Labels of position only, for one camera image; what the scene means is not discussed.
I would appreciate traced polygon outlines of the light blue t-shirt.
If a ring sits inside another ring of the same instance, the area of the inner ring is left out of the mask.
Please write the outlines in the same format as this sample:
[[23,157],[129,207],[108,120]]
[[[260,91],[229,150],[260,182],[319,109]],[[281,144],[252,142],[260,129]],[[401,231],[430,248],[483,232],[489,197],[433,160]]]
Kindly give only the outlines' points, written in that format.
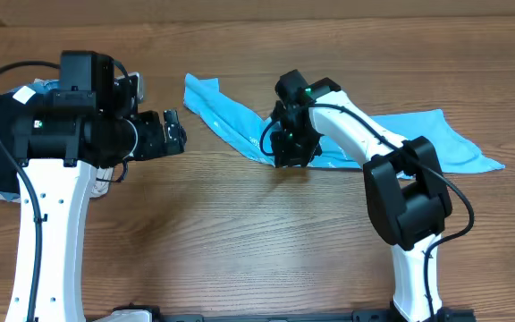
[[[224,95],[217,78],[201,80],[187,74],[184,83],[185,107],[200,116],[217,136],[248,159],[266,165],[274,163],[259,146],[261,134],[271,122],[269,118],[262,119],[250,108]],[[475,143],[457,133],[447,123],[441,109],[373,115],[371,118],[407,139],[419,136],[429,139],[445,173],[481,174],[505,168],[505,165],[486,157]]]

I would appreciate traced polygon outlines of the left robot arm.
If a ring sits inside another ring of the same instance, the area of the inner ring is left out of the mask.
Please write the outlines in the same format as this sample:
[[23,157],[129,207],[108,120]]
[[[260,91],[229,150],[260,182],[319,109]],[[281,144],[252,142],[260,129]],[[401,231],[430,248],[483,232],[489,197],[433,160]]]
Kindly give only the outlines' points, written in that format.
[[141,78],[109,55],[65,51],[55,89],[20,89],[13,124],[21,223],[10,321],[81,321],[89,201],[99,171],[181,154],[174,110],[140,112]]

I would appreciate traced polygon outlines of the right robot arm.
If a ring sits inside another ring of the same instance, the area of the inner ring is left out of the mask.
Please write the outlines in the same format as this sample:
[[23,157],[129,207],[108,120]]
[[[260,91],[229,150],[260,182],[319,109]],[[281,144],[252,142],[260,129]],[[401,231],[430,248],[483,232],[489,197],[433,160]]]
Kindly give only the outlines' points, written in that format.
[[320,140],[333,140],[362,169],[367,213],[391,247],[395,290],[390,321],[447,321],[437,288],[434,244],[442,238],[452,203],[432,143],[408,140],[356,108],[329,78],[307,83],[285,73],[274,88],[278,101],[266,129],[277,167],[310,165],[322,154]]

